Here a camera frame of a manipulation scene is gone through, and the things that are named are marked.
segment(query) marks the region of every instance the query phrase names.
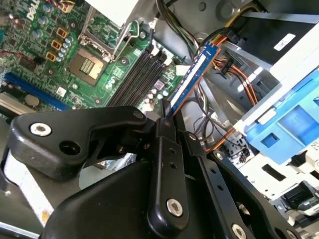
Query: orange wire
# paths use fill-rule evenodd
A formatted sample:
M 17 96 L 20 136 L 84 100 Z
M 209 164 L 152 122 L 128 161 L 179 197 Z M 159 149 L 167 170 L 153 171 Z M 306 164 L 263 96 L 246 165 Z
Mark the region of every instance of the orange wire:
M 251 85 L 251 83 L 250 83 L 248 77 L 246 76 L 246 74 L 245 74 L 244 72 L 242 72 L 241 70 L 239 70 L 239 68 L 236 67 L 236 66 L 232 66 L 232 68 L 235 69 L 235 70 L 236 70 L 239 74 L 241 74 L 243 77 L 245 77 L 245 79 L 246 79 L 246 81 L 248 82 L 249 87 L 250 87 L 250 89 L 251 89 L 251 91 L 252 91 L 252 93 L 253 93 L 253 96 L 254 96 L 254 98 L 255 98 L 255 101 L 256 101 L 256 103 L 258 103 L 258 99 L 257 99 L 257 97 L 256 97 L 255 90 L 254 90 L 253 86 Z

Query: black ram slot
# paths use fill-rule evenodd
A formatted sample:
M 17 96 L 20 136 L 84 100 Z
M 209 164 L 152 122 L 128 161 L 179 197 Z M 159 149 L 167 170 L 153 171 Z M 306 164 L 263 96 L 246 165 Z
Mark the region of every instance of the black ram slot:
M 152 68 L 145 75 L 143 80 L 135 87 L 136 91 L 129 97 L 124 105 L 136 106 L 141 98 L 151 89 L 151 87 L 156 83 L 159 76 L 163 72 L 165 65 L 161 61 L 156 61 Z
M 146 49 L 142 56 L 137 60 L 134 67 L 130 70 L 128 75 L 123 80 L 123 83 L 119 86 L 116 90 L 115 94 L 112 98 L 108 101 L 107 106 L 117 106 L 119 105 L 118 102 L 121 101 L 123 97 L 125 97 L 127 90 L 131 88 L 132 83 L 142 74 L 143 69 L 151 60 L 151 49 Z

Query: gray metal panel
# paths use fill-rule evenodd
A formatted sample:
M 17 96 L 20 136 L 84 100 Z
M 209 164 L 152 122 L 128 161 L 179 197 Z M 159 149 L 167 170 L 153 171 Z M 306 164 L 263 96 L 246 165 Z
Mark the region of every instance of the gray metal panel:
M 319 15 L 307 14 L 282 14 L 282 13 L 265 13 L 265 12 L 247 12 L 245 17 L 263 18 L 280 21 L 293 21 L 316 24 L 319 22 Z

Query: pcie slot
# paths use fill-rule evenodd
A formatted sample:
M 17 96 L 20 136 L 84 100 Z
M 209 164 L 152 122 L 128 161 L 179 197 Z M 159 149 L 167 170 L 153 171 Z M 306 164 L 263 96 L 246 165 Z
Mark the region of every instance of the pcie slot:
M 26 91 L 40 100 L 47 102 L 48 104 L 56 107 L 59 110 L 68 110 L 69 107 L 59 101 L 58 99 L 54 98 L 53 96 L 49 95 L 48 93 L 44 92 L 43 90 L 35 87 L 34 85 L 24 81 L 20 77 L 16 76 L 14 73 L 9 72 L 4 75 L 4 79 L 13 85 L 19 86 L 23 91 Z

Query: screw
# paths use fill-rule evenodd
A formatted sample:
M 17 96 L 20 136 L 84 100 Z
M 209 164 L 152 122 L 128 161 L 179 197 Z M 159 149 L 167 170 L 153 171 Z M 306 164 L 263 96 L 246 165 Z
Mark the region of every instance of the screw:
M 295 236 L 295 234 L 293 234 L 292 231 L 287 230 L 288 235 L 290 236 L 291 239 L 297 239 L 297 237 Z
M 140 33 L 140 38 L 141 38 L 141 39 L 145 39 L 145 37 L 146 37 L 146 34 L 145 34 L 145 32 L 142 31 L 142 32 Z
M 168 199 L 166 202 L 166 206 L 168 211 L 175 217 L 180 217 L 183 214 L 183 207 L 179 203 L 179 201 L 175 199 Z
M 219 158 L 220 160 L 223 160 L 223 156 L 221 156 L 220 153 L 216 153 L 216 157 Z
M 237 225 L 237 224 L 233 224 L 233 226 L 231 227 L 233 229 L 233 232 L 235 234 L 235 236 L 237 236 L 238 239 L 246 239 L 246 233 L 245 231 L 241 228 L 241 226 Z
M 37 136 L 48 136 L 51 134 L 52 130 L 50 126 L 44 123 L 34 123 L 30 127 L 31 133 Z
M 134 111 L 134 116 L 139 119 L 143 119 L 144 115 L 138 111 Z
M 192 140 L 196 140 L 196 136 L 192 133 L 189 134 L 189 137 L 192 139 Z

